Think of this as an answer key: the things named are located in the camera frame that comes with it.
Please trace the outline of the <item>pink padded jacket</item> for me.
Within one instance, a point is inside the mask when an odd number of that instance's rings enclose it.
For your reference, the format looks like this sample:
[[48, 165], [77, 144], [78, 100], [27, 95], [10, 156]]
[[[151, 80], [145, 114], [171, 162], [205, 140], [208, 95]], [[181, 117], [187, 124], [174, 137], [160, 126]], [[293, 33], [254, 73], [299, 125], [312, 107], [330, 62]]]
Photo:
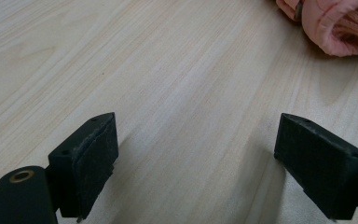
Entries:
[[358, 55], [358, 0], [275, 0], [328, 55]]

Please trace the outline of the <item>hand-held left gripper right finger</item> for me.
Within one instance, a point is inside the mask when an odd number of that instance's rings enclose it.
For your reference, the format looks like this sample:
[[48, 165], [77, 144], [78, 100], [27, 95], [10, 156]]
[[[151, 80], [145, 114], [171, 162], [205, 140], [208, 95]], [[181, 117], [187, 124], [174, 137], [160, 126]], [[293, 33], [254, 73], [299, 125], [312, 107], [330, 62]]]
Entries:
[[274, 157], [329, 219], [358, 209], [358, 147], [317, 123], [281, 114]]

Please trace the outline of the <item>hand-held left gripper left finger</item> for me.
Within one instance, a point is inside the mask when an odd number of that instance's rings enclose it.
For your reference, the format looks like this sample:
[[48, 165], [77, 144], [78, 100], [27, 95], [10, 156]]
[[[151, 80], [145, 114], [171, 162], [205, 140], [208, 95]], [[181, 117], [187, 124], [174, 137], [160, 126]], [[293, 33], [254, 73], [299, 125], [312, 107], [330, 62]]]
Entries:
[[113, 112], [88, 119], [48, 155], [53, 204], [63, 217], [87, 218], [118, 157]]

